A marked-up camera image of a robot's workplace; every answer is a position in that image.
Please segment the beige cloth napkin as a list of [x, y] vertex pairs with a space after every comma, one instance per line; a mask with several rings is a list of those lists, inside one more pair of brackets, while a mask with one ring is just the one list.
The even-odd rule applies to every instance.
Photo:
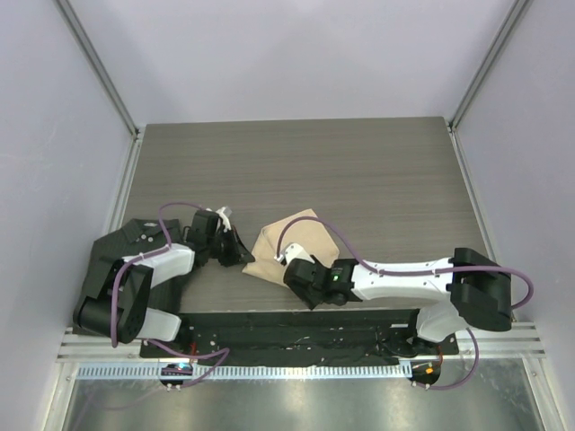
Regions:
[[[276, 250], [283, 229], [300, 216], [317, 217], [317, 214], [313, 209], [306, 209], [261, 228], [252, 248], [255, 261], [243, 268], [245, 275], [286, 287], [283, 283], [285, 268], [275, 260]], [[314, 255], [324, 266], [330, 266], [340, 256], [335, 241], [319, 222], [307, 220], [292, 225], [285, 233], [280, 248], [283, 250], [291, 242], [303, 246], [306, 252]]]

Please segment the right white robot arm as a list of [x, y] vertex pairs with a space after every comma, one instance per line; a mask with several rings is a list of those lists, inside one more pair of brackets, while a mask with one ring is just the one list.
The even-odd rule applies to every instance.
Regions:
[[405, 341], [427, 354], [449, 335], [473, 327], [491, 332], [511, 328], [511, 276], [477, 251], [457, 248], [453, 256], [416, 263], [337, 259], [329, 267], [298, 243], [277, 257], [284, 284], [309, 309], [377, 299], [413, 303]]

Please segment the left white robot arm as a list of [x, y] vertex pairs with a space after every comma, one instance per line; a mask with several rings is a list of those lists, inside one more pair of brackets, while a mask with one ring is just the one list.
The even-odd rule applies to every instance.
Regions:
[[252, 263], [231, 223], [229, 207], [199, 209], [190, 225], [133, 218], [93, 243], [88, 269], [73, 312], [81, 331], [117, 343], [160, 340], [173, 358], [190, 351], [181, 329], [181, 294], [193, 272], [210, 260], [228, 268]]

